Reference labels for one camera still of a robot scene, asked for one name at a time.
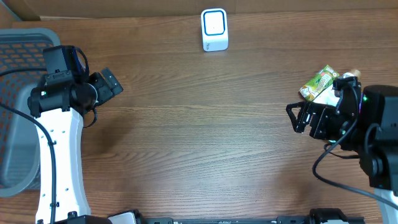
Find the snack bag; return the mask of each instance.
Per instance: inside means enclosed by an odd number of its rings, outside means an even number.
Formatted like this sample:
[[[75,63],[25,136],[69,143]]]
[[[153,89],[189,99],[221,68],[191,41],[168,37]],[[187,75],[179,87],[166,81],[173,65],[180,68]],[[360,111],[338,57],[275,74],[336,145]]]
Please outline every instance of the snack bag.
[[[301,95],[308,101],[313,101],[324,89],[328,88],[333,80],[339,77],[329,65],[320,70],[313,79],[300,89]]]

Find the green snack packet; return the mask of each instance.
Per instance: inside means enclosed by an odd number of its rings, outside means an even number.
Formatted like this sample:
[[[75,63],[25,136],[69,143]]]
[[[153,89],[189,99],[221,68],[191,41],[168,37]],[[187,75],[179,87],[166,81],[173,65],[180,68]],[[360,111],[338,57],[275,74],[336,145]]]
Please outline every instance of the green snack packet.
[[[320,70],[313,79],[300,89],[301,95],[308,101],[313,101],[324,89],[328,88],[333,80],[339,77],[329,65]]]

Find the wooden tabletop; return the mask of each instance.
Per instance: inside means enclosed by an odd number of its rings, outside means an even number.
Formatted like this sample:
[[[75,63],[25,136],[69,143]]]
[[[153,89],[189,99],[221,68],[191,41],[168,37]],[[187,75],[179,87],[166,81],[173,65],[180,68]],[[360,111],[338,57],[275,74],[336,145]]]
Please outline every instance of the wooden tabletop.
[[[46,27],[109,67],[124,92],[83,131],[92,213],[270,218],[338,207],[381,222],[374,200],[317,180],[323,141],[285,112],[325,65],[357,68],[363,86],[398,85],[398,10],[228,16],[229,48],[204,53],[200,16],[19,22]],[[327,178],[372,190],[358,161],[328,156]],[[0,199],[0,223],[32,223],[38,191]]]

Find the brown wall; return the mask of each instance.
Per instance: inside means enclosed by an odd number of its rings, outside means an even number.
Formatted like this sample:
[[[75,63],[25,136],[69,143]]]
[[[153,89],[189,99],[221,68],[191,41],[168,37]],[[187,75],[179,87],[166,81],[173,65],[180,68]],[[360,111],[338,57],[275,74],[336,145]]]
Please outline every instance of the brown wall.
[[[6,0],[23,19],[45,17],[136,17],[200,14],[222,7],[228,13],[385,9],[396,0]]]
[[[16,21],[9,11],[0,4],[0,29],[10,28],[12,22]]]

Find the white box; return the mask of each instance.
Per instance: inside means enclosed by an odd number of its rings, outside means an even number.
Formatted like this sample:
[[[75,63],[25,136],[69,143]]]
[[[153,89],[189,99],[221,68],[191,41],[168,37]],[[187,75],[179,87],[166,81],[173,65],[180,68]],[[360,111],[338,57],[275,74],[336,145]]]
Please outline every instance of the white box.
[[[228,48],[228,25],[224,9],[206,9],[201,13],[203,50],[217,51]]]

